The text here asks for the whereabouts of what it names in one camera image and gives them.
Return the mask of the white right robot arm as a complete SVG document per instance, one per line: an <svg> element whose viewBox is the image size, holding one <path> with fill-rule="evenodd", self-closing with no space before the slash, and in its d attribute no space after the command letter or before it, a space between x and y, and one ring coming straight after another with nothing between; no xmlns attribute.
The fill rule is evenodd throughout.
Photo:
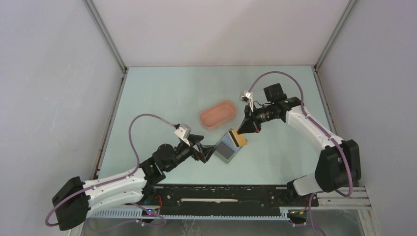
<svg viewBox="0 0 417 236"><path fill-rule="evenodd" d="M351 187L361 179L359 146L354 140L345 141L323 127L302 106L299 98L288 98L280 84L264 88L264 93L267 103L259 108L253 105L251 92L241 93L240 100L246 102L246 106L237 133L259 133L262 123L280 119L302 134L319 155L314 173L288 183L288 203L298 206L306 195Z"/></svg>

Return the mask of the gold striped credit card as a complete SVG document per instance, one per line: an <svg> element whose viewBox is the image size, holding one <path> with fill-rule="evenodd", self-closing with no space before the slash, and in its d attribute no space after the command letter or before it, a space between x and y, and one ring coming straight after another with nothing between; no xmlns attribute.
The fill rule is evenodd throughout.
<svg viewBox="0 0 417 236"><path fill-rule="evenodd" d="M232 140L232 143L237 148L247 145L247 140L243 134L239 134L237 129L232 129L228 131L228 135Z"/></svg>

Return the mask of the pink oval tray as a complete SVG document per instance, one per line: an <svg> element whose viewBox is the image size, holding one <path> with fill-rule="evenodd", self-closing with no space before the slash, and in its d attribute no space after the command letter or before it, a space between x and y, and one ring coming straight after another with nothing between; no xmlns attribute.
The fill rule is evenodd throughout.
<svg viewBox="0 0 417 236"><path fill-rule="evenodd" d="M199 119L203 128L216 129L230 121L237 115L237 109L232 101L222 101L200 113Z"/></svg>

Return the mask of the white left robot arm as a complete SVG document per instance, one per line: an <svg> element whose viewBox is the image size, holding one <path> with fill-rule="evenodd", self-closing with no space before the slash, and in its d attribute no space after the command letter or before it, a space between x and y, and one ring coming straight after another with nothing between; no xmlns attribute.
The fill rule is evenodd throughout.
<svg viewBox="0 0 417 236"><path fill-rule="evenodd" d="M138 168L103 179L82 181L69 179L52 198L53 213L61 231L73 229L102 210L124 204L149 205L155 200L155 185L165 179L179 164L191 157L206 163L216 145L203 145L202 135L191 134L189 143L180 141L174 147L162 144Z"/></svg>

